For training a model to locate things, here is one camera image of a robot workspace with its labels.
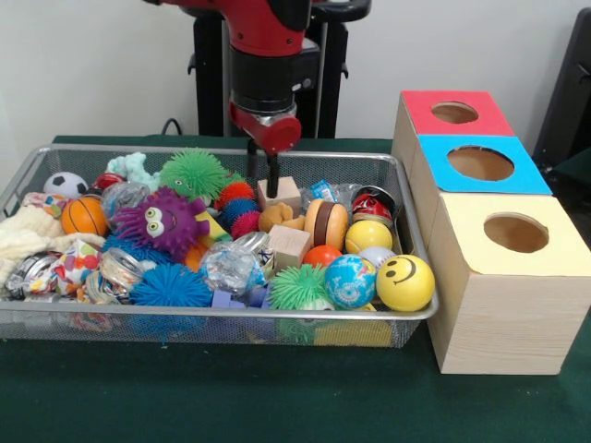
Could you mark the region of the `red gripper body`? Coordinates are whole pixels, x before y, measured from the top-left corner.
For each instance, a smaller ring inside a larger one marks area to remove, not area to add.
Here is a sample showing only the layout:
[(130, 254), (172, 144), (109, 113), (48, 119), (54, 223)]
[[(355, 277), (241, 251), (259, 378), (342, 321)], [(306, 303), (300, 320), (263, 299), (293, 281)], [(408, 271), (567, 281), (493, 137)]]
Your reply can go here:
[(301, 138), (301, 123), (296, 118), (295, 106), (278, 114), (254, 114), (230, 102), (229, 115), (232, 123), (266, 153), (287, 151)]

